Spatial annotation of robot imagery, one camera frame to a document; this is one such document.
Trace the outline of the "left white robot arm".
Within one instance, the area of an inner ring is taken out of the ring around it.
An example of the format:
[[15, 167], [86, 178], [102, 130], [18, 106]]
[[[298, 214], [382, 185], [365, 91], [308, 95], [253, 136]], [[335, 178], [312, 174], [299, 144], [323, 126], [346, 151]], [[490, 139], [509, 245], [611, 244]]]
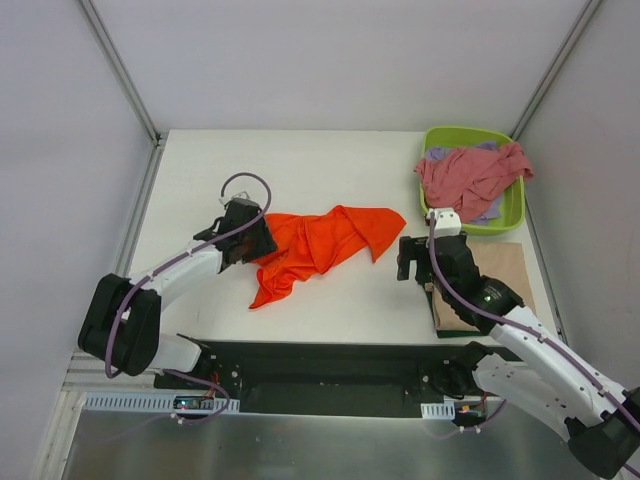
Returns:
[[161, 332], [161, 316], [173, 301], [241, 262], [277, 250], [258, 203], [233, 198], [214, 224], [195, 234], [184, 252], [130, 278], [100, 279], [78, 336], [78, 347], [105, 362], [111, 376], [176, 370], [188, 388], [211, 377], [208, 355], [197, 341]]

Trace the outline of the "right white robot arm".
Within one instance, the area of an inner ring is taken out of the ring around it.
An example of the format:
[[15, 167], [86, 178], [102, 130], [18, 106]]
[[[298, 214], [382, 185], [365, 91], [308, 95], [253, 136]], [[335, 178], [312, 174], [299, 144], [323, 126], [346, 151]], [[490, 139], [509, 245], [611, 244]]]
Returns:
[[592, 474], [612, 479], [639, 449], [639, 391], [598, 371], [539, 322], [504, 282], [480, 273], [463, 234], [399, 241], [397, 278], [416, 266], [466, 324], [515, 354], [511, 366], [471, 342], [452, 360], [450, 382], [461, 394], [493, 393], [536, 418], [568, 445]]

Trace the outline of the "orange t shirt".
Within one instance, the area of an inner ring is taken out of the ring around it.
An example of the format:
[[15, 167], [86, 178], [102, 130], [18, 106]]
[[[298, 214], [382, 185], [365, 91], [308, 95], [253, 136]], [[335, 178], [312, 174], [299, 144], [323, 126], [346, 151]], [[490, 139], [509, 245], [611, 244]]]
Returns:
[[266, 222], [277, 250], [254, 261], [258, 290], [251, 310], [286, 298], [295, 283], [326, 274], [364, 248], [377, 261], [406, 226], [392, 209], [343, 205], [323, 215], [269, 213]]

